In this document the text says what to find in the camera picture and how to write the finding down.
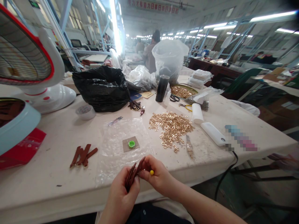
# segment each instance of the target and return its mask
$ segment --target black plastic bag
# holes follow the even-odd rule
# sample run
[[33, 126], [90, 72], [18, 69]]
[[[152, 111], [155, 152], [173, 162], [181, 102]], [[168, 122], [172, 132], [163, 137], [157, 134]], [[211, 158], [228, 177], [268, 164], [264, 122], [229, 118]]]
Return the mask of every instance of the black plastic bag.
[[75, 86], [96, 112], [115, 112], [130, 100], [124, 74], [119, 68], [101, 66], [73, 73]]

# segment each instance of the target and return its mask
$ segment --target black cable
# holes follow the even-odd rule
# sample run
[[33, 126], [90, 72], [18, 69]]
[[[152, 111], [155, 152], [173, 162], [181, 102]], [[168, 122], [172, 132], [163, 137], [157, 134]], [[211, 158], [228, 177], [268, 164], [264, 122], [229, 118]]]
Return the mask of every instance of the black cable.
[[222, 175], [221, 179], [219, 180], [218, 185], [217, 185], [217, 187], [216, 187], [216, 191], [215, 191], [215, 201], [217, 201], [218, 190], [219, 190], [220, 184], [221, 184], [221, 182], [223, 181], [225, 175], [228, 173], [228, 171], [230, 171], [230, 169], [231, 169], [234, 165], [237, 164], [237, 162], [238, 162], [238, 160], [239, 160], [237, 154], [236, 154], [234, 151], [232, 151], [232, 152], [233, 152], [233, 154], [235, 155], [237, 161], [236, 161], [234, 164], [230, 165], [229, 168], [227, 168], [227, 170], [224, 172], [224, 174]]

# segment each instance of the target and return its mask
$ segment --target fan base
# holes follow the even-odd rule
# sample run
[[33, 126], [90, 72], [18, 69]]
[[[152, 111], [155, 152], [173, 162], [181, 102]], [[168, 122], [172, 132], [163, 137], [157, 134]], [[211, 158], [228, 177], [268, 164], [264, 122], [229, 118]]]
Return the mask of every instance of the fan base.
[[26, 101], [41, 114], [60, 110], [71, 104], [76, 98], [74, 90], [61, 84], [48, 87], [45, 92], [40, 92], [41, 94], [34, 96], [20, 93], [13, 97]]

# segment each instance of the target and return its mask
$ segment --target person's left hand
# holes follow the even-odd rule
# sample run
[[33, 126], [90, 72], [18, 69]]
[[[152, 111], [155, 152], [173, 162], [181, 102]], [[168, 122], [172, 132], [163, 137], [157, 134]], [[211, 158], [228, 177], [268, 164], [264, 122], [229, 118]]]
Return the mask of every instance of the person's left hand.
[[127, 192], [125, 181], [129, 171], [130, 167], [126, 166], [114, 178], [99, 224], [121, 224], [129, 218], [140, 189], [139, 177], [136, 176], [130, 191]]

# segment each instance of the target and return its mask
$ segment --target ceiling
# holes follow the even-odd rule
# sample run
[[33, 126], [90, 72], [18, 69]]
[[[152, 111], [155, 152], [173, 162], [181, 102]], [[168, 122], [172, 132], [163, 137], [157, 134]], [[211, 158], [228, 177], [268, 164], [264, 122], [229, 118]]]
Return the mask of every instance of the ceiling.
[[287, 1], [281, 0], [183, 0], [182, 5], [180, 0], [146, 1], [178, 7], [178, 13], [172, 14], [137, 7], [137, 2], [139, 4], [140, 0], [120, 0], [125, 31], [130, 36], [149, 35], [155, 29], [159, 29], [161, 33], [176, 32], [242, 16], [289, 10]]

